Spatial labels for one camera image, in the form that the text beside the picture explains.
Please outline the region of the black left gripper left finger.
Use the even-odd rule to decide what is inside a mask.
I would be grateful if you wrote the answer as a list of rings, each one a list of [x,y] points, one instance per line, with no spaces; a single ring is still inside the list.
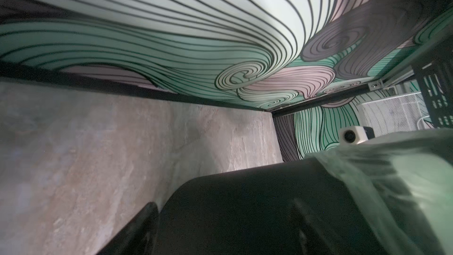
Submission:
[[[158,221],[158,206],[147,203],[97,254],[151,255]]]

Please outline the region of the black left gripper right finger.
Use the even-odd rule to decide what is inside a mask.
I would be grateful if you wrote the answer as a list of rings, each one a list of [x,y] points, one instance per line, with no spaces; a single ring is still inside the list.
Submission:
[[[291,225],[300,255],[353,255],[345,240],[300,199],[291,202]]]

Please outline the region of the black trash bin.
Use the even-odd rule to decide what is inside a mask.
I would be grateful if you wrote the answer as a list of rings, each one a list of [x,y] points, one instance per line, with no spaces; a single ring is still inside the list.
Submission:
[[[314,158],[198,177],[159,215],[156,255],[299,255],[291,202],[300,199],[354,255],[383,255],[346,186]]]

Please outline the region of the clear plastic bin liner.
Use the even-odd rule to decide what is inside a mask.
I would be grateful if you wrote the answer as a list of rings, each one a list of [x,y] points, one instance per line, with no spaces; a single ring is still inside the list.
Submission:
[[[390,255],[453,252],[453,131],[396,132],[313,157],[348,189]]]

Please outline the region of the aluminium wall rail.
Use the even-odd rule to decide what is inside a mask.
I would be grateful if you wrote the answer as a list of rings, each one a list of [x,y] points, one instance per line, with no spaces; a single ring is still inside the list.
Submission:
[[[426,44],[417,49],[413,54],[399,63],[383,78],[368,83],[369,90],[381,90],[395,86],[404,80],[414,76],[438,58],[445,58],[453,51],[453,32],[448,30],[437,34]]]

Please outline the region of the black wall-mounted tray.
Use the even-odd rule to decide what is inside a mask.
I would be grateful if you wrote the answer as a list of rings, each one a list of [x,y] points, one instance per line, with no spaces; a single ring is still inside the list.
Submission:
[[[412,66],[431,122],[453,127],[453,38],[448,37]]]

